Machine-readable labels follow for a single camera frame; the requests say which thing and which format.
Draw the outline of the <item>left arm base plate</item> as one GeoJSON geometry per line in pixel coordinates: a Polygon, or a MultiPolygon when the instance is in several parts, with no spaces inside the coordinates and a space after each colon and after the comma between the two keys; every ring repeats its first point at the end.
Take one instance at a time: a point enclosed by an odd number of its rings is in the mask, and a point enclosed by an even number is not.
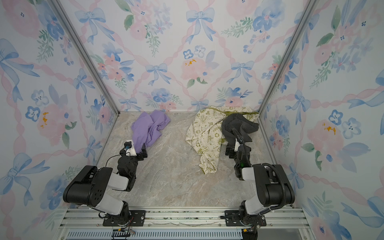
{"type": "Polygon", "coordinates": [[[142,227],[146,218],[145,210],[130,210],[114,216],[107,214],[103,217],[103,227],[142,227]]]}

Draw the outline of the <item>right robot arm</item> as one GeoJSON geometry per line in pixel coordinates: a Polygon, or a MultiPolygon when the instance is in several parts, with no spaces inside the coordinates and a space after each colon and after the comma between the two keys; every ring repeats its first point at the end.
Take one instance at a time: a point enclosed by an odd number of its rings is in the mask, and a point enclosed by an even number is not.
{"type": "Polygon", "coordinates": [[[253,182],[256,194],[243,201],[237,211],[225,211],[221,219],[226,226],[254,227],[266,225],[265,215],[295,202],[295,193],[281,165],[252,165],[251,148],[241,145],[227,147],[226,156],[235,161],[235,175],[241,181],[253,182]]]}

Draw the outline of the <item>purple cloth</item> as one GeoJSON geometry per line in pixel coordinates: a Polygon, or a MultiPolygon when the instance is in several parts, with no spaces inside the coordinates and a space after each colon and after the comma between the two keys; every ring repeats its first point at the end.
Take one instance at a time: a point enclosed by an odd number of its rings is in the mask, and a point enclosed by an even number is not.
{"type": "Polygon", "coordinates": [[[133,144],[136,153],[142,152],[143,145],[151,147],[161,136],[161,131],[171,122],[165,112],[155,110],[148,114],[141,113],[139,118],[132,124],[133,144]]]}

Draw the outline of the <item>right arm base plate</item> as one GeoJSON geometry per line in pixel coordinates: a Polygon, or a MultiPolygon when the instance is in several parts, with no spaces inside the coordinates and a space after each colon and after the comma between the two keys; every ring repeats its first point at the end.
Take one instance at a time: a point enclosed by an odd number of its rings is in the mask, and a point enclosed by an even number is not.
{"type": "Polygon", "coordinates": [[[266,219],[260,215],[248,215],[247,213],[240,213],[239,210],[224,211],[224,215],[220,216],[220,219],[225,220],[227,227],[266,227],[266,219]]]}

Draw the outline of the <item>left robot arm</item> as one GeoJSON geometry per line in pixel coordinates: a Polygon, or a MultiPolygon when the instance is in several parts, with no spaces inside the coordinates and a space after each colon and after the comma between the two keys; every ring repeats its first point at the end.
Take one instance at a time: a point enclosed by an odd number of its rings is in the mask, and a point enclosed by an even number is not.
{"type": "Polygon", "coordinates": [[[107,190],[130,192],[133,189],[138,163],[148,157],[145,144],[139,153],[133,154],[133,150],[132,141],[124,143],[119,153],[117,173],[111,167],[85,166],[66,187],[64,202],[97,210],[104,227],[142,227],[145,210],[131,211],[127,202],[107,193],[107,190]]]}

